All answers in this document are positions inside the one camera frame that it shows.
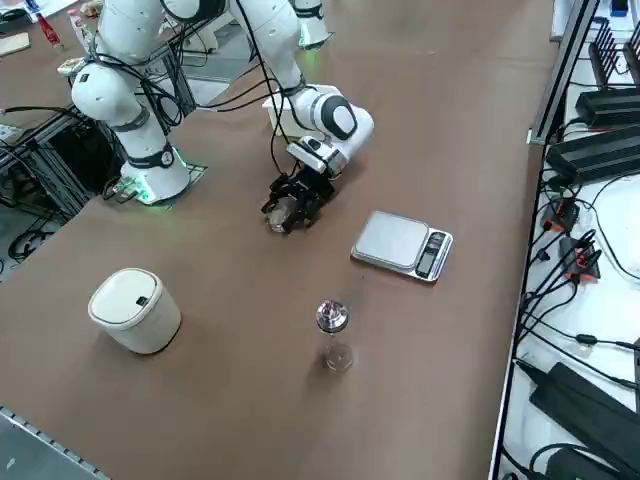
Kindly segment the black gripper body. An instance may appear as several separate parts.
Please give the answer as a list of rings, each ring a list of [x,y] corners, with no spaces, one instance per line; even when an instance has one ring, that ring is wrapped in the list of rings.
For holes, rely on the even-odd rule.
[[[328,176],[303,167],[293,178],[297,198],[305,213],[317,213],[333,196],[335,188]]]

